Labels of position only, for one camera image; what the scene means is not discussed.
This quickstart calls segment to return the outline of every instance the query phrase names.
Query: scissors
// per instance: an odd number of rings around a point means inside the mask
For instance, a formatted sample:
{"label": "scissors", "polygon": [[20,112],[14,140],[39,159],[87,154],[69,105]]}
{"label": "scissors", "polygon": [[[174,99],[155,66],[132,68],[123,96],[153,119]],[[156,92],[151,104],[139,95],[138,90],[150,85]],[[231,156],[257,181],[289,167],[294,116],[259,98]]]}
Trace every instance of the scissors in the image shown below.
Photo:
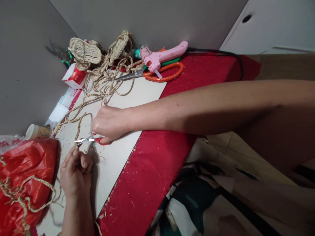
{"label": "scissors", "polygon": [[50,39],[50,45],[51,45],[52,49],[50,49],[49,47],[45,46],[47,48],[47,50],[51,54],[53,54],[56,57],[60,58],[61,62],[66,65],[67,69],[69,69],[70,65],[72,63],[74,63],[74,57],[71,54],[71,52],[69,52],[68,50],[63,49],[58,44],[54,43],[51,39]]}
{"label": "scissors", "polygon": [[171,68],[179,67],[178,72],[176,72],[175,74],[173,74],[171,76],[163,77],[162,79],[153,77],[153,73],[151,73],[151,72],[144,72],[145,69],[143,68],[143,69],[137,70],[131,74],[119,77],[119,78],[117,78],[117,80],[128,80],[128,79],[138,78],[138,77],[143,76],[145,79],[153,81],[153,82],[160,82],[160,83],[161,82],[167,82],[167,81],[170,81],[170,80],[177,78],[182,73],[182,71],[184,70],[184,64],[179,62],[179,60],[180,60],[180,57],[176,58],[172,61],[165,62],[165,63],[161,64],[161,66],[164,66],[164,65],[165,66],[159,70],[160,73],[162,73],[168,69],[171,69]]}
{"label": "scissors", "polygon": [[93,138],[93,136],[96,135],[96,133],[93,133],[91,134],[89,137],[85,138],[85,139],[80,139],[80,140],[77,140],[77,141],[74,141],[75,143],[78,143],[78,145],[84,143],[84,142],[88,142],[88,141],[95,141],[97,142],[98,144],[102,145],[102,146],[105,146],[105,145],[108,145],[109,143],[106,143],[106,144],[103,144],[101,143],[101,139],[103,137],[100,137],[100,138]]}

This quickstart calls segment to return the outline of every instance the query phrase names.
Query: glue gun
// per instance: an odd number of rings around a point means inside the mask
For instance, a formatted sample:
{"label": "glue gun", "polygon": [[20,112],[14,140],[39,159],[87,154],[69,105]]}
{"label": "glue gun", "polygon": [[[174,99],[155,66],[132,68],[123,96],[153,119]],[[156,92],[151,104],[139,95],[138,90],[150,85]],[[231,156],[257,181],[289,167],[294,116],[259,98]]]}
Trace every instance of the glue gun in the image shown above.
{"label": "glue gun", "polygon": [[182,41],[178,46],[160,52],[151,52],[148,47],[141,47],[140,56],[143,59],[144,64],[148,67],[149,71],[162,78],[158,72],[158,70],[161,68],[161,63],[182,56],[186,52],[187,48],[187,41]]}

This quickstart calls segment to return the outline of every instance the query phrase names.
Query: power cord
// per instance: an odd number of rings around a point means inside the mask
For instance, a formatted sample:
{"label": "power cord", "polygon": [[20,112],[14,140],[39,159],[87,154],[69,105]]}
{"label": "power cord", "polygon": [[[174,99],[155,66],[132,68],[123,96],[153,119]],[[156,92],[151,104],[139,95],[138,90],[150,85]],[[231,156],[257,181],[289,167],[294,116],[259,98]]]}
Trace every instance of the power cord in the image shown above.
{"label": "power cord", "polygon": [[244,77],[244,67],[243,67],[243,61],[241,59],[241,57],[235,53],[232,53],[232,52],[227,52],[227,51],[221,51],[221,50],[215,50],[215,49],[198,49],[198,48],[191,48],[191,47],[188,47],[187,48],[187,52],[213,52],[213,53],[221,53],[221,54],[224,54],[224,55],[227,55],[227,56],[232,56],[234,58],[236,58],[239,63],[240,63],[240,68],[241,68],[241,78],[240,80],[243,79]]}

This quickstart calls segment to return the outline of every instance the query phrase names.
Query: red-handled scissors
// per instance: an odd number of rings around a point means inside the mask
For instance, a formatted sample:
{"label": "red-handled scissors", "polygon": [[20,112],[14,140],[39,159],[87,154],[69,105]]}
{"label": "red-handled scissors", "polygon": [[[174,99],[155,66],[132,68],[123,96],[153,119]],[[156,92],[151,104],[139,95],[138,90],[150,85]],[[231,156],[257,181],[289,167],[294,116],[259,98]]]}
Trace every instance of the red-handled scissors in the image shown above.
{"label": "red-handled scissors", "polygon": [[96,135],[96,133],[93,133],[91,134],[89,137],[85,138],[85,139],[80,139],[80,140],[77,140],[77,141],[74,141],[75,143],[78,143],[78,145],[84,143],[84,142],[88,142],[88,141],[95,141],[97,142],[98,144],[102,145],[102,146],[105,146],[105,145],[108,145],[109,143],[106,143],[106,144],[103,144],[101,143],[101,139],[103,137],[100,137],[100,138],[93,138],[93,136]]}

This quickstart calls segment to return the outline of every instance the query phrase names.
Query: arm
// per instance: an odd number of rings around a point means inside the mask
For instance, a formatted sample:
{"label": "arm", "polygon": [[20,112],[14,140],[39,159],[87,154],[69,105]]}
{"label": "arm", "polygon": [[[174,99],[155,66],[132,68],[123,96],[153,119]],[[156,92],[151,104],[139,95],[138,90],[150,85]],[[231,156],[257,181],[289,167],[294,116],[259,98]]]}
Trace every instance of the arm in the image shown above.
{"label": "arm", "polygon": [[133,130],[162,129],[202,135],[235,131],[263,158],[287,172],[312,157],[314,91],[313,81],[215,84],[133,108],[113,108],[117,112],[116,124],[106,117],[115,112],[104,107],[107,115],[100,110],[93,129],[106,136],[104,141]]}
{"label": "arm", "polygon": [[94,235],[90,200],[92,165],[91,158],[79,152],[76,145],[61,165],[60,181],[66,196],[61,235]]}
{"label": "arm", "polygon": [[67,198],[61,235],[94,235],[90,198]]}

